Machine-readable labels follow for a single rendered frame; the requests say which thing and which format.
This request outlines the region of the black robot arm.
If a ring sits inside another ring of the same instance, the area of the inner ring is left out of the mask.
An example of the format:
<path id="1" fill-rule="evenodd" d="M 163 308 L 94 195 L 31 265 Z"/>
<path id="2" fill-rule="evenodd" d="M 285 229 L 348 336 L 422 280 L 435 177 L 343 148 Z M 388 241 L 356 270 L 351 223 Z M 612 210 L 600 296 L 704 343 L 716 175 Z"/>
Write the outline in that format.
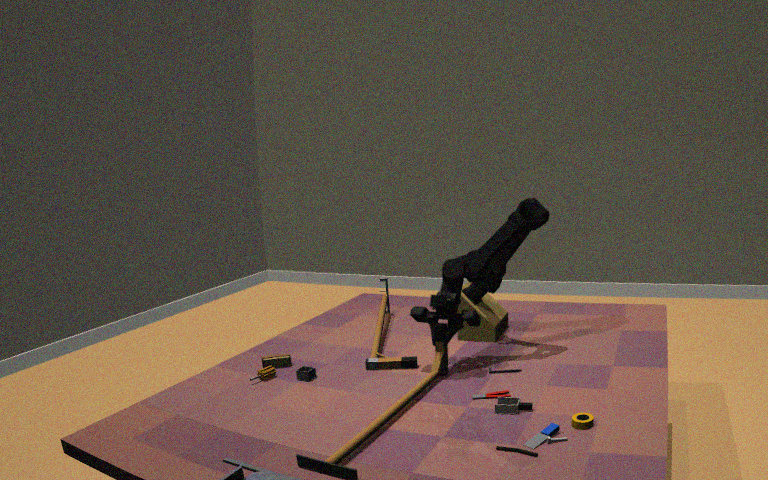
<path id="1" fill-rule="evenodd" d="M 500 287 L 502 277 L 506 273 L 506 263 L 526 236 L 531 230 L 542 227 L 549 220 L 549 216 L 549 211 L 535 198 L 520 202 L 516 211 L 480 249 L 444 263 L 441 289 L 451 288 L 460 293 L 462 291 L 474 305 L 481 303 L 488 291 L 494 294 Z M 465 278 L 472 283 L 462 289 Z M 457 304 L 458 293 L 449 293 L 448 296 L 441 293 L 431 295 L 432 310 L 443 307 L 454 312 L 454 306 Z"/>

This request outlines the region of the yellow roll of tape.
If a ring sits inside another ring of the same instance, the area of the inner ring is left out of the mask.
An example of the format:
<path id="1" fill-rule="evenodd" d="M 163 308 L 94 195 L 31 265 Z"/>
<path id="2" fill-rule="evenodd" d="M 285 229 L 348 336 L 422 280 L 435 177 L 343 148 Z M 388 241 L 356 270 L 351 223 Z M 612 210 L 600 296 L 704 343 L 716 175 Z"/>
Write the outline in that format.
<path id="1" fill-rule="evenodd" d="M 571 426 L 577 430 L 588 430 L 593 427 L 594 416 L 589 413 L 576 413 L 572 416 Z"/>

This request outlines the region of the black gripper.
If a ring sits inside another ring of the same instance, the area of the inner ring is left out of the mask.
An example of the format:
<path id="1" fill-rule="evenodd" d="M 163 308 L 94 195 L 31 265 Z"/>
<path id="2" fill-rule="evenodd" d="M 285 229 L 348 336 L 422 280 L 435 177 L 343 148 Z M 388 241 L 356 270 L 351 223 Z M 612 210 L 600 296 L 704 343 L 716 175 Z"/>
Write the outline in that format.
<path id="1" fill-rule="evenodd" d="M 436 307 L 435 312 L 429 311 L 427 307 L 424 306 L 414 306 L 411 309 L 410 315 L 417 321 L 422 323 L 428 323 L 431 330 L 431 336 L 432 336 L 432 344 L 435 346 L 435 329 L 434 326 L 438 324 L 438 320 L 448 320 L 448 327 L 444 339 L 443 346 L 446 347 L 446 345 L 449 343 L 451 338 L 455 335 L 455 333 L 460 329 L 463 328 L 463 321 L 467 321 L 467 324 L 469 326 L 475 326 L 479 327 L 481 323 L 481 317 L 478 315 L 476 311 L 472 310 L 463 310 L 462 314 L 458 314 L 458 306 L 461 304 L 461 293 L 455 289 L 441 289 L 440 292 L 441 295 L 448 296 L 449 293 L 458 293 L 458 304 L 457 306 L 454 306 L 454 312 L 449 310 L 449 308 L 443 308 L 443 307 Z"/>

